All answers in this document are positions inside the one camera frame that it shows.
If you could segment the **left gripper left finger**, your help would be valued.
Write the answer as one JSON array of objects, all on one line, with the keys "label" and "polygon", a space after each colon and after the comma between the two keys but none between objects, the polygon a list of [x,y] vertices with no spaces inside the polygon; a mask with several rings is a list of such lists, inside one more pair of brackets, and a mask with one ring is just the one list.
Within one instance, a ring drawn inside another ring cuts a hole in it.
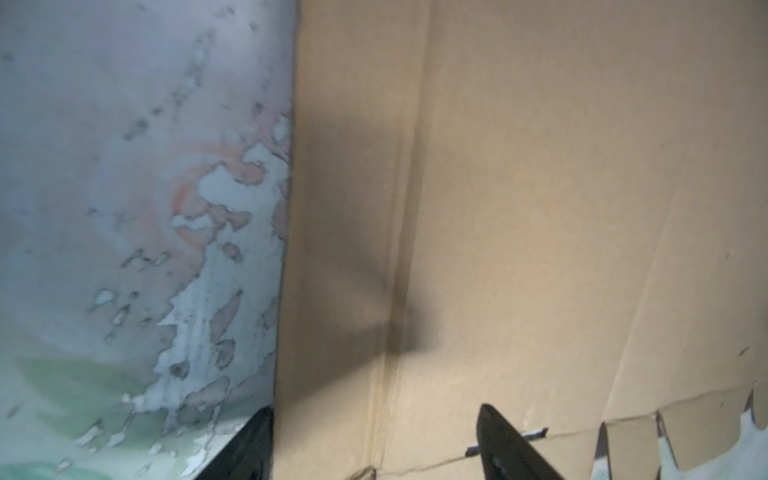
[{"label": "left gripper left finger", "polygon": [[269,480],[273,452],[274,410],[259,409],[196,480]]}]

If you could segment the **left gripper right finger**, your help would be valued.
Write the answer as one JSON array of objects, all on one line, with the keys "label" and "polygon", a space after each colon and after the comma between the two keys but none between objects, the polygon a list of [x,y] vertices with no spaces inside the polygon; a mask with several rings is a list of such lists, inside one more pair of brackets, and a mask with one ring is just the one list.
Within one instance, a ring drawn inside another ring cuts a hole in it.
[{"label": "left gripper right finger", "polygon": [[532,446],[548,428],[520,433],[491,404],[481,405],[476,421],[476,454],[487,480],[563,480]]}]

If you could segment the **brown cardboard box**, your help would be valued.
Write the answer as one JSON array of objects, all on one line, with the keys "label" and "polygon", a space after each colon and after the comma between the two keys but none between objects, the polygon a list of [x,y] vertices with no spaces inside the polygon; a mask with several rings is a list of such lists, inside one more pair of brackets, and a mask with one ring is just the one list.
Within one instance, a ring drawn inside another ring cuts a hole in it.
[{"label": "brown cardboard box", "polygon": [[302,1],[277,479],[567,479],[767,425],[763,1]]}]

